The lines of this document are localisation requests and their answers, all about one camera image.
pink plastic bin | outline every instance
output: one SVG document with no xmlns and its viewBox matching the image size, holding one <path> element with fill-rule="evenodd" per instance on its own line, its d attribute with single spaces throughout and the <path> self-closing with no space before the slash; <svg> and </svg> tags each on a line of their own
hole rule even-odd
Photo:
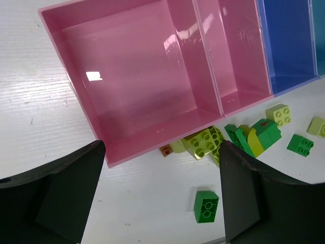
<svg viewBox="0 0 325 244">
<path fill-rule="evenodd" d="M 196 0 L 222 113 L 273 97 L 255 0 Z"/>
<path fill-rule="evenodd" d="M 72 1 L 40 15 L 109 167 L 223 117 L 191 1 Z"/>
<path fill-rule="evenodd" d="M 109 167 L 271 97 L 256 6 L 244 2 L 83 0 L 40 10 Z"/>
</svg>

toy brick pile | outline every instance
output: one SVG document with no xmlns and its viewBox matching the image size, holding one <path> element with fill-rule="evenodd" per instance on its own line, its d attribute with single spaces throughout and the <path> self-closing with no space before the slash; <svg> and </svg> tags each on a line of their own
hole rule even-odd
<svg viewBox="0 0 325 244">
<path fill-rule="evenodd" d="M 252 157 L 258 157 L 274 143 L 281 139 L 280 127 L 291 122 L 290 108 L 278 104 L 265 111 L 266 118 L 260 119 L 252 127 L 227 125 L 224 127 L 234 145 L 247 152 Z M 313 118 L 308 133 L 325 138 L 325 119 Z M 196 160 L 211 155 L 219 166 L 219 151 L 225 140 L 221 130 L 210 126 L 197 133 L 160 148 L 164 157 L 174 153 L 188 151 Z M 310 154 L 314 143 L 300 135 L 294 134 L 287 149 L 304 157 Z"/>
</svg>

white table surface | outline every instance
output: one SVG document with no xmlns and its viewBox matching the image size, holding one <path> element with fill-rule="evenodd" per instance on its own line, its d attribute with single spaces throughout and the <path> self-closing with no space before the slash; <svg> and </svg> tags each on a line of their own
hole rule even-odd
<svg viewBox="0 0 325 244">
<path fill-rule="evenodd" d="M 0 178 L 60 158 L 95 140 L 38 17 L 60 0 L 0 0 Z M 282 139 L 258 159 L 300 180 L 325 181 L 325 141 L 306 133 L 325 117 L 325 80 L 234 115 L 226 124 L 252 125 L 278 103 L 291 108 Z M 309 157 L 286 150 L 293 133 L 315 142 Z M 154 150 L 120 166 L 105 164 L 82 244 L 199 244 L 224 236 L 222 202 L 213 224 L 197 224 L 197 189 L 221 197 L 219 169 L 189 154 L 163 158 Z"/>
</svg>

lego duplo brick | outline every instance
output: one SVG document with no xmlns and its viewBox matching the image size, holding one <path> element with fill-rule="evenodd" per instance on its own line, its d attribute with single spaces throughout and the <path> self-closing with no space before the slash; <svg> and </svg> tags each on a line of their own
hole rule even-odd
<svg viewBox="0 0 325 244">
<path fill-rule="evenodd" d="M 173 153 L 173 150 L 169 145 L 162 146 L 161 148 L 159 148 L 159 150 L 164 157 L 167 157 L 168 155 Z"/>
<path fill-rule="evenodd" d="M 277 123 L 278 127 L 282 127 L 291 122 L 290 108 L 284 104 L 278 104 L 265 110 L 265 115 L 267 119 Z"/>
<path fill-rule="evenodd" d="M 264 148 L 262 147 L 262 144 L 257 137 L 256 129 L 250 128 L 247 125 L 241 125 L 239 126 L 239 128 L 241 128 L 243 130 L 244 135 L 247 136 L 248 145 L 253 151 L 254 156 L 258 157 L 259 155 L 261 155 L 264 152 Z"/>
<path fill-rule="evenodd" d="M 237 128 L 234 125 L 226 125 L 224 129 L 229 135 L 234 145 L 236 145 L 237 147 L 239 147 L 240 149 L 244 150 L 249 155 L 254 157 L 254 154 L 247 143 L 247 137 L 243 134 L 242 129 Z"/>
<path fill-rule="evenodd" d="M 174 141 L 169 144 L 169 146 L 172 148 L 173 152 L 176 154 L 180 154 L 186 151 L 183 143 L 181 140 Z"/>
<path fill-rule="evenodd" d="M 311 148 L 314 146 L 314 142 L 303 137 L 294 134 L 288 147 L 286 149 L 307 157 L 310 154 Z"/>
<path fill-rule="evenodd" d="M 264 150 L 267 150 L 275 142 L 281 139 L 281 131 L 274 121 L 260 119 L 252 128 L 256 129 L 256 134 Z"/>
<path fill-rule="evenodd" d="M 224 135 L 222 134 L 221 130 L 219 130 L 215 126 L 210 126 L 208 129 L 209 129 L 212 139 L 214 140 L 214 143 L 216 145 L 216 149 L 213 150 L 211 154 L 216 162 L 216 165 L 219 166 L 220 147 L 221 147 L 222 141 L 224 141 Z"/>
<path fill-rule="evenodd" d="M 325 138 L 325 119 L 321 117 L 314 117 L 308 128 L 308 133 Z"/>
<path fill-rule="evenodd" d="M 216 150 L 216 145 L 209 132 L 204 129 L 182 139 L 185 149 L 197 160 Z"/>
<path fill-rule="evenodd" d="M 219 197 L 213 191 L 198 191 L 194 204 L 197 223 L 213 223 L 218 203 Z"/>
</svg>

blue plastic bin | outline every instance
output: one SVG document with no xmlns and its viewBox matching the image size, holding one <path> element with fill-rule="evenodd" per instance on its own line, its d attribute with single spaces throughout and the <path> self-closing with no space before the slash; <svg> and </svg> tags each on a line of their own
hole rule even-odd
<svg viewBox="0 0 325 244">
<path fill-rule="evenodd" d="M 257 0 L 257 5 L 273 94 L 318 79 L 310 0 Z"/>
<path fill-rule="evenodd" d="M 325 75 L 325 0 L 313 0 L 317 70 Z"/>
</svg>

